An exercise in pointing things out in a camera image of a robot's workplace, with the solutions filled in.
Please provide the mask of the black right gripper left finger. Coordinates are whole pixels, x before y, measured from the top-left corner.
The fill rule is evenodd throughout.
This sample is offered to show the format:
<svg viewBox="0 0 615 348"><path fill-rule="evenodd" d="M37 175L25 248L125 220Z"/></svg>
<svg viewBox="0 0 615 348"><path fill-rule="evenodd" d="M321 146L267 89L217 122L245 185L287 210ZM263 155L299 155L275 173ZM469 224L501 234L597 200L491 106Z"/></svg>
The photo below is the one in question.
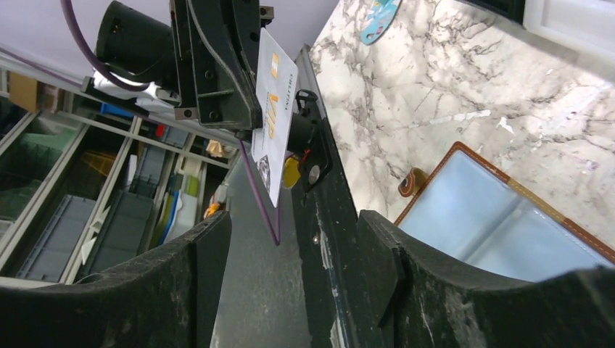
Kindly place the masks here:
<svg viewBox="0 0 615 348"><path fill-rule="evenodd" d="M78 283L1 289L3 347L208 347L232 224L185 234Z"/></svg>

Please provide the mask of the white middle tray box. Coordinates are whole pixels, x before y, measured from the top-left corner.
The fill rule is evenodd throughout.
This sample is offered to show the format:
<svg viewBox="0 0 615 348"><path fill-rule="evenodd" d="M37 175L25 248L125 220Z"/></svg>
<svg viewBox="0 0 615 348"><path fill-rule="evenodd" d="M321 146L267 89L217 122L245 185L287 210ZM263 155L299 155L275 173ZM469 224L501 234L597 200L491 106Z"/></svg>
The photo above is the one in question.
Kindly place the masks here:
<svg viewBox="0 0 615 348"><path fill-rule="evenodd" d="M523 27L537 36L614 62L614 2L527 0Z"/></svg>

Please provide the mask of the black left tray box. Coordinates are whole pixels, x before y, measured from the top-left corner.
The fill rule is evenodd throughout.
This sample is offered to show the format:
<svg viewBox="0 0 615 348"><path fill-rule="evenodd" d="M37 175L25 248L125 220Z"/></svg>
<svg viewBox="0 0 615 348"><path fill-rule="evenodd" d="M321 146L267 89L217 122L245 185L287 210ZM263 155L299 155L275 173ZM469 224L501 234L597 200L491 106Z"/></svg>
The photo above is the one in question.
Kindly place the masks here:
<svg viewBox="0 0 615 348"><path fill-rule="evenodd" d="M467 0L467 2L520 25L523 23L525 0Z"/></svg>

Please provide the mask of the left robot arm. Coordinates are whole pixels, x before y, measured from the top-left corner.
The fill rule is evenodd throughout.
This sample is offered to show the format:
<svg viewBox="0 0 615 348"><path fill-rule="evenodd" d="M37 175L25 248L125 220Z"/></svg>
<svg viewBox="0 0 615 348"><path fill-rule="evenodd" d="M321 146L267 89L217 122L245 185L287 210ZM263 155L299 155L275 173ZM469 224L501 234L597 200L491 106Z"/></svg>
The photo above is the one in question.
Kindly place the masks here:
<svg viewBox="0 0 615 348"><path fill-rule="evenodd" d="M263 125L256 97L260 30L273 17L258 1L171 1L164 24L113 1L94 53L111 72L148 83L177 120L252 131Z"/></svg>

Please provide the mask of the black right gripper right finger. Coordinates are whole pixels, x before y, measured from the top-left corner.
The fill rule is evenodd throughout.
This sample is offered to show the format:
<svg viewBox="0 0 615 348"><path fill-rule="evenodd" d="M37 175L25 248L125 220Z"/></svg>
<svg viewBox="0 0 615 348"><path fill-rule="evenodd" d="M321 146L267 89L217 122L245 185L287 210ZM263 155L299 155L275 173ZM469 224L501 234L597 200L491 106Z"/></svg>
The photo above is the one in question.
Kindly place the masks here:
<svg viewBox="0 0 615 348"><path fill-rule="evenodd" d="M407 284L393 304L395 347L612 347L614 270L532 283L467 265L364 210L359 226L392 243Z"/></svg>

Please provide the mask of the blue correction tape blister pack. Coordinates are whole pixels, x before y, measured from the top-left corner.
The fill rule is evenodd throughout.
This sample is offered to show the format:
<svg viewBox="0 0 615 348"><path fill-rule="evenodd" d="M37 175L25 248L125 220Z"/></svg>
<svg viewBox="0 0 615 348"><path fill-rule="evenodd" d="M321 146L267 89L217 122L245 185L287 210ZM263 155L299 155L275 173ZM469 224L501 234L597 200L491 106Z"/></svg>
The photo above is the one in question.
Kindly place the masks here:
<svg viewBox="0 0 615 348"><path fill-rule="evenodd" d="M366 25L361 30L360 40L370 46L380 39L395 18L401 0L373 1L366 16Z"/></svg>

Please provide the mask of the brown leather card holder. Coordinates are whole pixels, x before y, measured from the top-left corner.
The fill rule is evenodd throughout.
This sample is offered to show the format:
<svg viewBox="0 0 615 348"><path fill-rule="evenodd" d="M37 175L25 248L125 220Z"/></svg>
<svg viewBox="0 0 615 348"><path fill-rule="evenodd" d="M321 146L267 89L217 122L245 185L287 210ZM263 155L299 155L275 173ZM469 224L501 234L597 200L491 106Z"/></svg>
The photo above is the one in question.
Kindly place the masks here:
<svg viewBox="0 0 615 348"><path fill-rule="evenodd" d="M461 262L538 282L574 270L613 268L611 247L462 142L431 173L414 167L395 223Z"/></svg>

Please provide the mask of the storage shelves in background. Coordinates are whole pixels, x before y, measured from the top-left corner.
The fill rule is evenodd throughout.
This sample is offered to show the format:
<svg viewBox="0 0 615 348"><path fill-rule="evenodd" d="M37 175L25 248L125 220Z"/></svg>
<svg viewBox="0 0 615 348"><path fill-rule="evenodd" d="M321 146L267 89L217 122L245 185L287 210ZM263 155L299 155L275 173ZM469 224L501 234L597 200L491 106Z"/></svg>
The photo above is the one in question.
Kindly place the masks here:
<svg viewBox="0 0 615 348"><path fill-rule="evenodd" d="M182 235L237 151L1 70L1 286L70 284Z"/></svg>

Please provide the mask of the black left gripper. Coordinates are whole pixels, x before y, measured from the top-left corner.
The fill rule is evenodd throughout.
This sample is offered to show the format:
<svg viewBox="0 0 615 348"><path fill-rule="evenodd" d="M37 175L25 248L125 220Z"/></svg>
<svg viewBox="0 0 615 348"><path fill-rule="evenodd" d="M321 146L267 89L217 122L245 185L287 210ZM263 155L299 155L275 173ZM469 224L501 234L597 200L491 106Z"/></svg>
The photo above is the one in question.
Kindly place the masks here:
<svg viewBox="0 0 615 348"><path fill-rule="evenodd" d="M256 97L259 32L274 18L258 0L171 1L178 120L207 128L261 128Z"/></svg>

